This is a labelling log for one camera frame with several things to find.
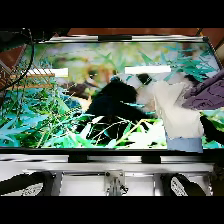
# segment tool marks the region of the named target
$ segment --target television screen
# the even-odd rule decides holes
[[[203,116],[223,132],[223,108],[188,109],[192,114],[187,111],[181,117],[169,105],[165,108],[165,103],[173,100],[166,88],[180,83],[182,87],[193,88],[220,71],[208,43],[89,42],[34,46],[28,75],[5,95],[0,111],[1,147],[195,152],[224,147],[203,135],[203,128],[198,130],[199,117]],[[27,46],[17,73],[25,71],[30,57],[31,46]],[[196,132],[186,137],[190,116],[196,119],[191,124]]]

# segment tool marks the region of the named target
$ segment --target black wire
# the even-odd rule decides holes
[[[33,38],[32,38],[31,31],[30,31],[30,29],[28,29],[28,30],[29,30],[29,34],[30,34],[30,42],[31,42],[31,47],[32,47],[32,53],[31,53],[30,63],[29,63],[29,65],[28,65],[28,67],[27,67],[27,69],[26,69],[26,71],[24,72],[23,75],[21,75],[16,81],[14,81],[11,84],[9,84],[9,85],[3,87],[2,89],[0,89],[0,92],[6,90],[9,87],[11,87],[11,86],[15,85],[16,83],[18,83],[20,80],[22,80],[26,76],[26,74],[30,70],[30,67],[31,67],[31,65],[33,63],[33,58],[34,58],[34,44],[33,44]]]

